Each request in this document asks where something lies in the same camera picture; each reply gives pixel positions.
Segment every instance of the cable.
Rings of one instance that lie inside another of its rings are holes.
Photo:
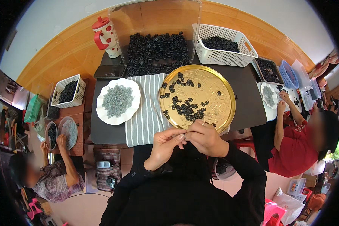
[[[69,197],[69,198],[76,197],[76,196],[78,196],[78,195],[101,195],[101,196],[110,198],[110,197],[108,197],[108,196],[106,196],[106,195],[102,195],[102,194],[98,194],[98,193],[82,193],[82,194],[73,195],[73,196],[71,196],[71,197]]]

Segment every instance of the gold tray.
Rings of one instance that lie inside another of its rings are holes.
[[[191,79],[194,87],[176,84],[174,87],[176,92],[171,93],[170,85],[179,79],[178,72],[183,73],[184,82]],[[162,111],[168,110],[169,122],[174,127],[187,129],[193,122],[186,120],[184,115],[178,115],[177,110],[172,110],[172,97],[175,96],[182,100],[181,103],[177,103],[179,105],[191,97],[193,99],[191,103],[199,105],[197,109],[193,109],[194,112],[203,107],[201,102],[209,101],[210,103],[204,106],[206,111],[202,120],[209,124],[215,123],[218,133],[223,132],[232,122],[236,109],[235,94],[228,81],[212,68],[197,64],[182,66],[172,71],[164,79],[163,83],[165,82],[167,87],[165,89],[161,87],[159,95],[171,93],[171,97],[159,98],[159,104]]]

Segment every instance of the pink floor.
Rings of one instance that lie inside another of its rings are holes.
[[[29,149],[33,150],[39,165],[43,165],[43,154],[40,151],[40,141],[37,138],[37,133],[30,128],[31,138],[29,140]],[[237,132],[229,133],[225,136],[226,140],[231,140],[234,138],[242,138],[250,134],[249,129],[245,130],[244,134],[239,134]],[[250,150],[244,149],[244,152],[250,153]],[[129,173],[132,166],[133,158],[133,148],[121,150],[121,169],[122,176]],[[93,157],[93,146],[85,147],[85,154],[83,160],[88,160],[91,163],[94,163]],[[267,183],[265,190],[265,197],[271,199],[275,194],[278,187],[281,189],[287,190],[291,178],[285,178],[283,176],[266,173],[267,174]],[[214,185],[226,191],[229,195],[235,195],[241,187],[243,179],[236,173],[231,177],[230,181],[218,181],[214,180]],[[91,182],[91,188],[95,189],[95,178],[93,177]],[[53,210],[52,218],[58,224],[62,225],[65,222],[68,222],[70,226],[88,226],[88,225],[98,225],[100,223],[101,216],[107,206],[108,198],[105,196],[111,196],[109,192],[97,191],[95,193],[102,195],[93,195],[93,194],[83,194],[76,197],[70,197],[64,202],[61,203],[50,203],[50,206]]]

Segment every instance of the woman in red shirt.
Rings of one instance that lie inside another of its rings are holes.
[[[278,117],[251,128],[258,162],[268,172],[293,177],[322,160],[328,150],[334,153],[339,141],[339,121],[334,112],[316,109],[307,122],[289,95],[281,91]],[[285,103],[297,124],[284,127]]]

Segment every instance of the clear plastic lid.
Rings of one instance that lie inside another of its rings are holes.
[[[202,3],[199,0],[133,1],[109,8],[109,23],[116,37],[123,63],[127,65],[130,35],[183,32],[192,62],[199,31]]]

